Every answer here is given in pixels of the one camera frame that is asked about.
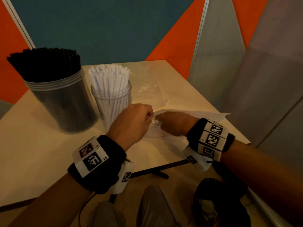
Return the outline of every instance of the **table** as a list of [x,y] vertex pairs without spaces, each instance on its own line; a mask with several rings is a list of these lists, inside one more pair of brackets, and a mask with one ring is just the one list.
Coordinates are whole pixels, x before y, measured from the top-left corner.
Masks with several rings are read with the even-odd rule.
[[[83,66],[87,82],[88,68]],[[169,102],[160,109],[218,112],[165,60],[127,63],[132,71],[148,69]],[[249,141],[227,120],[221,124],[244,143]],[[89,140],[105,134],[102,121],[78,134],[64,134],[34,95],[27,91],[0,120],[0,211],[29,204],[61,178],[72,163],[71,154]],[[135,163],[134,172],[184,160],[181,151],[186,138],[143,138],[127,151]]]

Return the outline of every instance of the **orange wall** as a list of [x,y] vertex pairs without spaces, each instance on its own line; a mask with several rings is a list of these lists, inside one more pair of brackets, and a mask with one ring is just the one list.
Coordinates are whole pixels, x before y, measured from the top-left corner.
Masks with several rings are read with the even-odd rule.
[[245,48],[255,32],[260,16],[268,0],[232,0]]
[[0,29],[0,99],[16,103],[27,88],[6,57],[11,53],[21,52],[28,48],[28,45],[1,0]]
[[188,79],[205,0],[194,0],[146,61],[166,60]]

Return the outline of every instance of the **clear plastic bag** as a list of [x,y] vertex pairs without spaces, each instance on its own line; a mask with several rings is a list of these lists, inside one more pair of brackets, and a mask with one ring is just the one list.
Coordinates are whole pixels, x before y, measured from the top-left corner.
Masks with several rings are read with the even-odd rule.
[[186,114],[190,114],[194,117],[197,118],[206,118],[206,119],[211,119],[216,122],[220,122],[222,119],[225,118],[226,115],[230,115],[228,113],[214,113],[214,112],[206,112],[206,111],[181,111],[181,110],[170,110],[170,109],[162,109],[154,112],[153,116],[153,122],[149,125],[149,130],[145,134],[146,137],[148,138],[158,138],[158,137],[164,137],[164,136],[170,136],[171,134],[162,131],[160,126],[161,122],[155,121],[154,117],[156,115],[162,114],[166,111],[176,111],[176,112],[184,112]]
[[131,82],[131,101],[132,103],[149,104],[153,109],[162,107],[168,101],[168,97],[164,95],[156,80],[149,73],[148,67],[144,62],[133,64],[121,63],[123,67],[130,69],[129,80]]

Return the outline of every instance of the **black cable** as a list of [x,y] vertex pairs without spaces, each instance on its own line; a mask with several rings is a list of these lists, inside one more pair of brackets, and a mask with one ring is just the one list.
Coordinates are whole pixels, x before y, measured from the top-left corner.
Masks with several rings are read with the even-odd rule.
[[87,203],[89,203],[89,201],[93,198],[93,197],[95,197],[96,196],[96,193],[94,193],[85,203],[84,203],[84,205],[82,206],[82,208],[81,208],[81,210],[80,210],[80,212],[79,212],[79,215],[78,215],[78,226],[79,227],[81,227],[81,223],[80,223],[80,219],[81,219],[81,213],[82,213],[82,211],[83,211],[83,209],[84,209],[84,207],[87,205]]

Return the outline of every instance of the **teal wall panel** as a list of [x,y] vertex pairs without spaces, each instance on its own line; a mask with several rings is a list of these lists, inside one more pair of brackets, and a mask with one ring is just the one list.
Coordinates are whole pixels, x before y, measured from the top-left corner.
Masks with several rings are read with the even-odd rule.
[[11,0],[37,48],[82,65],[144,61],[194,0]]

